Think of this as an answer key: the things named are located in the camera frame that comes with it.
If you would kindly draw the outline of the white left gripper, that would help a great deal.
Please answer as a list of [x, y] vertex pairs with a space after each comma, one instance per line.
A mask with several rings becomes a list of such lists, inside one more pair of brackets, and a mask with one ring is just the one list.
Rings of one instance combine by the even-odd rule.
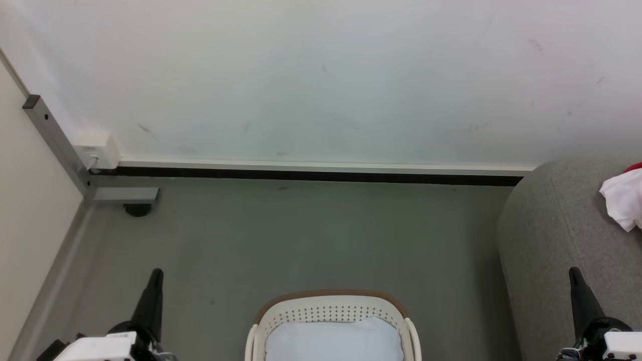
[[52, 361], [174, 361], [164, 351], [162, 269], [153, 269], [130, 321], [102, 337], [81, 337], [66, 345]]

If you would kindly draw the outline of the grey metal frame post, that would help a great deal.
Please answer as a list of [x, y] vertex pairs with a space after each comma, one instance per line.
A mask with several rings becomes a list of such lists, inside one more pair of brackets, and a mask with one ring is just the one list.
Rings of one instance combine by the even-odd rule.
[[28, 95], [22, 109], [80, 194], [92, 198], [95, 189], [92, 187], [90, 173], [42, 97], [36, 94]]

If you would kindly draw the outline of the pale white cloth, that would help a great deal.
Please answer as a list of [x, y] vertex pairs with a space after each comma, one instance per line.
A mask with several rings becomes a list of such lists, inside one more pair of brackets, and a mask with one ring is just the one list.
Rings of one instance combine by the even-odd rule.
[[287, 322], [267, 337], [264, 361], [404, 361], [397, 329], [357, 322]]

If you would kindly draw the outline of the white wall socket box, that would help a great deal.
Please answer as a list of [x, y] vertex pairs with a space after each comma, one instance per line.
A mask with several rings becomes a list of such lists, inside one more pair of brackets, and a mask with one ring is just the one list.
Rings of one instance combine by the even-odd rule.
[[109, 132], [85, 130], [72, 141], [86, 169], [115, 169], [121, 159], [121, 151]]

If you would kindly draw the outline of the beige partition panel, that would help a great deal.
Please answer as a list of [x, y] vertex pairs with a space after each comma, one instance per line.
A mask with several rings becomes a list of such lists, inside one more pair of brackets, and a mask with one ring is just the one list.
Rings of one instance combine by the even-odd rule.
[[23, 111], [30, 94], [0, 48], [0, 361], [72, 338], [88, 268], [94, 208]]

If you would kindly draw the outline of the white perforated laundry basket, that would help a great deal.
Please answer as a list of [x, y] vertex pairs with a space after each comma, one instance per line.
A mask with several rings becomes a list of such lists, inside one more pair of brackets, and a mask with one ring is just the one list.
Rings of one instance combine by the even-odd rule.
[[419, 334], [404, 305], [385, 292], [361, 289], [288, 293], [266, 302], [248, 332], [244, 361], [265, 361], [267, 338], [284, 323], [354, 323], [371, 317], [380, 318], [397, 330], [403, 361], [423, 361]]

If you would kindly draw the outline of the grey fabric sofa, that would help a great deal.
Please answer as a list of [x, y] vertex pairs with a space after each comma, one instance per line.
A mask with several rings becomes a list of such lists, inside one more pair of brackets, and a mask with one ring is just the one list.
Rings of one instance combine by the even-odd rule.
[[573, 266], [605, 315], [642, 331], [642, 231], [624, 231], [600, 194], [605, 180], [638, 162], [561, 158], [512, 190], [498, 221], [498, 248], [523, 361], [555, 361], [574, 344]]

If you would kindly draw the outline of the white and black baseboard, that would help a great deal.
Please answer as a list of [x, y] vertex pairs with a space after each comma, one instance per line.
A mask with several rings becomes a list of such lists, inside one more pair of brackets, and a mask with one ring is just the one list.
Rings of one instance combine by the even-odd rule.
[[392, 164], [123, 157], [92, 176], [229, 178], [277, 181], [514, 187], [533, 166]]

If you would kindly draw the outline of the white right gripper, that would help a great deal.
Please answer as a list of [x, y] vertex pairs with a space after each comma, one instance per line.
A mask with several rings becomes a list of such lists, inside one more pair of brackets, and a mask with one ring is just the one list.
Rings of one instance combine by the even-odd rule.
[[559, 361], [642, 361], [642, 331], [605, 317], [578, 267], [568, 275], [576, 342], [559, 351]]

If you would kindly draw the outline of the red and white sports garment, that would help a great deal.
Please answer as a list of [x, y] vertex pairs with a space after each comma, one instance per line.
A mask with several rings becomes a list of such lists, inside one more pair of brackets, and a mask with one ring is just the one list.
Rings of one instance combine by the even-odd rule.
[[607, 214], [626, 232], [642, 230], [642, 162], [604, 181], [600, 194]]

